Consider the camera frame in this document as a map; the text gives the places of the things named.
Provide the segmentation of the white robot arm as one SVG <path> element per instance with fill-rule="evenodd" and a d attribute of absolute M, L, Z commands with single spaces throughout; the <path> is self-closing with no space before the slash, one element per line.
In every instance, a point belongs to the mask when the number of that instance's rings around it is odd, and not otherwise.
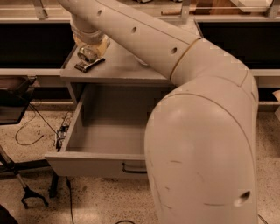
<path fill-rule="evenodd" d="M 175 84 L 144 136 L 160 224 L 257 224 L 251 72 L 200 35 L 116 0 L 58 0 L 82 41 L 101 31 Z"/>

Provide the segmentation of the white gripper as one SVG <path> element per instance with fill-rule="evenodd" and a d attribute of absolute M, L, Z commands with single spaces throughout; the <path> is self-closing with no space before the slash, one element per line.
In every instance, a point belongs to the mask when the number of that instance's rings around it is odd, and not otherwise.
<path fill-rule="evenodd" d="M 95 45 L 95 51 L 98 57 L 102 57 L 110 46 L 110 39 L 100 30 L 90 27 L 88 31 L 79 29 L 76 25 L 71 24 L 73 31 L 73 40 L 75 44 L 81 48 L 86 44 Z"/>

